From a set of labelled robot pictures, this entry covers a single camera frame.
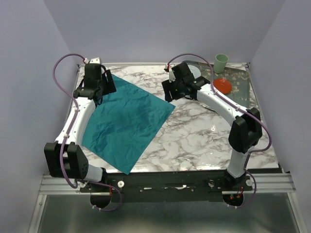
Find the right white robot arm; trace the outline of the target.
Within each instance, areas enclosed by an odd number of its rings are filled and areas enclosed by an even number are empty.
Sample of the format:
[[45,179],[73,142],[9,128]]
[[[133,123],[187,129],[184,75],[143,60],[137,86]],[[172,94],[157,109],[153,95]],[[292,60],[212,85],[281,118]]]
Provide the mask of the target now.
[[165,67],[169,79],[162,82],[165,101],[171,102],[184,96],[190,96],[211,107],[223,117],[231,127],[228,141],[232,147],[230,163],[224,177],[224,186],[235,190],[241,185],[240,177],[245,173],[247,153],[262,137],[259,123],[260,113],[257,109],[246,109],[226,97],[205,77],[195,77],[187,63],[182,62],[172,68]]

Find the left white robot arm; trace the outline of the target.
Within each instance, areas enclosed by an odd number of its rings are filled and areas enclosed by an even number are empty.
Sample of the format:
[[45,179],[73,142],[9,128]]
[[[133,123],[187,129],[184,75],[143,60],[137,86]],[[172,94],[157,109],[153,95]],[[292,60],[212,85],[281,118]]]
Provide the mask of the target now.
[[85,64],[83,81],[73,92],[73,106],[69,117],[53,143],[44,147],[48,169],[52,177],[85,180],[98,192],[107,188],[104,168],[89,164],[81,148],[88,121],[103,97],[114,93],[116,87],[109,69],[98,58]]

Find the teal cloth napkin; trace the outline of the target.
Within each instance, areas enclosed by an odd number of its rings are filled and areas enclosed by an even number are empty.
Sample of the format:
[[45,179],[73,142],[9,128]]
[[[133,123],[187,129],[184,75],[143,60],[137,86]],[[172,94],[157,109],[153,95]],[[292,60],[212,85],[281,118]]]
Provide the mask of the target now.
[[112,78],[116,92],[96,107],[82,145],[129,174],[175,106],[122,78]]

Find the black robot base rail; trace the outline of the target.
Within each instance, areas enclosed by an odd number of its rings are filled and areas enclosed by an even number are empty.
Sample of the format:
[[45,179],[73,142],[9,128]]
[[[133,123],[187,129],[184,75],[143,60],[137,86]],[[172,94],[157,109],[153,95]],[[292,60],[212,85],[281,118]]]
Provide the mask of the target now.
[[225,170],[109,173],[107,187],[88,183],[82,193],[96,201],[179,202],[228,200],[229,195],[252,191],[251,178],[231,178]]

